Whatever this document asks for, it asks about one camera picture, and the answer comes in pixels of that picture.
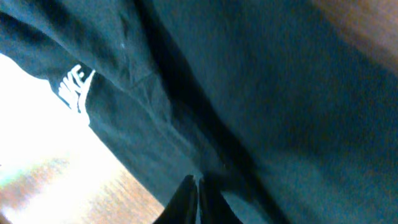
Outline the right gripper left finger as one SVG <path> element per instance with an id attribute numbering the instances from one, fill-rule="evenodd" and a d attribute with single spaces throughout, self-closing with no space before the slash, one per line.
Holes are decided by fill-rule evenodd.
<path id="1" fill-rule="evenodd" d="M 198 187 L 193 175 L 187 175 L 154 224 L 195 224 Z"/>

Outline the black t-shirt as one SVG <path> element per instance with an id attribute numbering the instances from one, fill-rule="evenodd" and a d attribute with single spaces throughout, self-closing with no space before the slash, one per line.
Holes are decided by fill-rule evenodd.
<path id="1" fill-rule="evenodd" d="M 1 53 L 163 205 L 195 175 L 247 223 L 397 222 L 397 76 L 309 1 L 2 0 Z"/>

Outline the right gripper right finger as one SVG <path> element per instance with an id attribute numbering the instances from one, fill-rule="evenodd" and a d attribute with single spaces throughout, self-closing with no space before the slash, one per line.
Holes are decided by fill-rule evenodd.
<path id="1" fill-rule="evenodd" d="M 204 177 L 199 181 L 201 224 L 243 224 L 219 189 Z"/>

